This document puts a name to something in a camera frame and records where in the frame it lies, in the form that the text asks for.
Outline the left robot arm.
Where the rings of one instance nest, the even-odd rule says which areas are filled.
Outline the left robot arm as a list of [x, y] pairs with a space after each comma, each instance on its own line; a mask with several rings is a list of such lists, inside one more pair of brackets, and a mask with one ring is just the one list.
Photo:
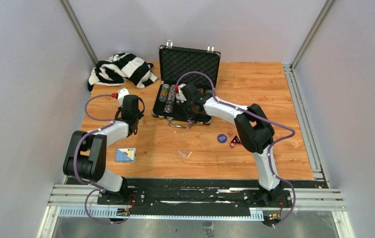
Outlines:
[[124, 188], [126, 179], [107, 169], [107, 148], [115, 142], [137, 134], [138, 124], [144, 116], [143, 100], [136, 95], [125, 95], [110, 123], [91, 131], [73, 132], [64, 158], [62, 171], [81, 184], [91, 184], [101, 192], [109, 191], [117, 205], [125, 204], [129, 191]]

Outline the blue small blind button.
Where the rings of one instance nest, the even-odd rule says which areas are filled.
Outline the blue small blind button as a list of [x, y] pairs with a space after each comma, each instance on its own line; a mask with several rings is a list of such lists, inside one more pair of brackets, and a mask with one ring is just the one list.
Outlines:
[[228, 141], [228, 137], [226, 134], [219, 134], [217, 136], [217, 140], [219, 143], [226, 143]]

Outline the blue card deck box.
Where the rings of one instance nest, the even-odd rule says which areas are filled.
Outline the blue card deck box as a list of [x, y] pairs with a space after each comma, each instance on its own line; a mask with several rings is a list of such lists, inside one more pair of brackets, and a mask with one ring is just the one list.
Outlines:
[[117, 148], [114, 161], [116, 163], [135, 163], [136, 148]]

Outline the clear dealer button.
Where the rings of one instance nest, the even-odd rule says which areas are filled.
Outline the clear dealer button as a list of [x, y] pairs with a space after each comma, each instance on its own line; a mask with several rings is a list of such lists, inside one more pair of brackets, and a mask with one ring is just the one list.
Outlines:
[[177, 150], [176, 155], [177, 155], [178, 159], [184, 161], [192, 155], [192, 151], [185, 150], [185, 149], [179, 149], [179, 150]]

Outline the black white striped cloth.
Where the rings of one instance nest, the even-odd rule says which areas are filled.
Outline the black white striped cloth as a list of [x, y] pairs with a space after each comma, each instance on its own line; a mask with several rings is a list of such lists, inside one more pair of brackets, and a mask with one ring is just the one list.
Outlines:
[[138, 89], [143, 89], [157, 81], [152, 72], [154, 65], [133, 53], [119, 52], [96, 63], [88, 78], [87, 88], [91, 92], [94, 85], [121, 86], [127, 81]]

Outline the black poker set case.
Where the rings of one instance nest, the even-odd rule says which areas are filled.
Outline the black poker set case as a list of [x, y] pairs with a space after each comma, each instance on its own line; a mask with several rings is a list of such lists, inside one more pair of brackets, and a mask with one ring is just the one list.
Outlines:
[[174, 124], [174, 121], [188, 122], [191, 127], [193, 123], [209, 125], [212, 117], [199, 115], [198, 117], [187, 117], [182, 108], [182, 103], [175, 100], [172, 113], [164, 113], [165, 102], [159, 101], [159, 93], [162, 84], [179, 85], [181, 83], [194, 83], [196, 87], [212, 90], [216, 86], [219, 71], [221, 53], [214, 50], [213, 45], [208, 45], [206, 50], [176, 47], [172, 40], [159, 48], [161, 85], [156, 96], [152, 110], [155, 118], [168, 120], [169, 125], [182, 127]]

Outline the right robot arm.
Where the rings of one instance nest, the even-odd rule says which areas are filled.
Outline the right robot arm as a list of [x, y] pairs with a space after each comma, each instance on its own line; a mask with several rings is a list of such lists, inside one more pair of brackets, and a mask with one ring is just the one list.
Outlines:
[[194, 83], [179, 86], [178, 92], [185, 99], [183, 107], [188, 115], [214, 116], [236, 126], [242, 146], [252, 153], [258, 169], [261, 202], [268, 207], [278, 203], [283, 188], [269, 148], [274, 129], [262, 108], [257, 104], [236, 105], [211, 93], [202, 94]]

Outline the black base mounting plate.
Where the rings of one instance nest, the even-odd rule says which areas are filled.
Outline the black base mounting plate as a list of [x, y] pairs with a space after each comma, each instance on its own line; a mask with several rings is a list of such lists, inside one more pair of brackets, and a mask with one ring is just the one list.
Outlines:
[[100, 205], [128, 205], [133, 215], [247, 216], [251, 208], [282, 211], [293, 198], [278, 185], [266, 192], [257, 179], [129, 178], [123, 192], [105, 192]]

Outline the red triangular button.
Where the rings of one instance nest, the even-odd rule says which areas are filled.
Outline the red triangular button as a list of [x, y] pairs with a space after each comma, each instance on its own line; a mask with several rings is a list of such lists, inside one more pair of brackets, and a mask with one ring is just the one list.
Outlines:
[[231, 144], [242, 144], [239, 137], [236, 135], [233, 137], [233, 139], [230, 142]]

